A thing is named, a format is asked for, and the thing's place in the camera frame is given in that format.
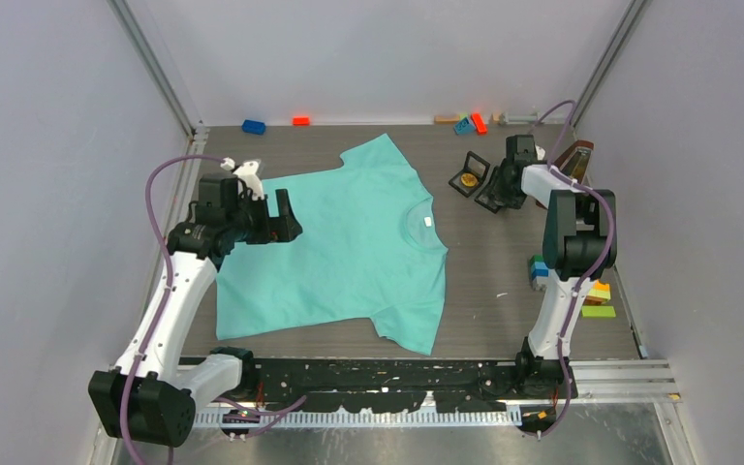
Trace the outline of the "teal t-shirt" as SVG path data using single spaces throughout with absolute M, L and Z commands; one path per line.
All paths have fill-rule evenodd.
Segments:
M 432 353 L 446 296 L 447 246 L 433 197 L 388 135 L 341 155 L 341 166 L 268 179 L 284 189 L 299 237 L 239 245 L 216 278 L 221 340 L 367 319 L 377 334 Z

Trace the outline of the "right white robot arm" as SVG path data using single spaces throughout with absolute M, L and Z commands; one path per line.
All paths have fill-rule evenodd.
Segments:
M 539 159 L 531 135 L 506 139 L 494 173 L 499 205 L 545 205 L 542 258 L 549 270 L 542 308 L 515 358 L 515 388 L 527 397 L 571 383 L 569 356 L 577 316 L 617 255 L 616 196 L 592 189 Z

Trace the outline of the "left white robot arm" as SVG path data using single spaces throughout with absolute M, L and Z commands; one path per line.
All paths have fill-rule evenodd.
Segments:
M 287 190 L 267 195 L 254 174 L 201 178 L 187 218 L 167 235 L 162 290 L 151 297 L 123 355 L 88 384 L 110 437 L 177 448 L 188 438 L 198 409 L 224 393 L 245 401 L 257 392 L 250 351 L 218 348 L 180 372 L 181 351 L 202 298 L 237 243 L 286 243 L 302 232 Z

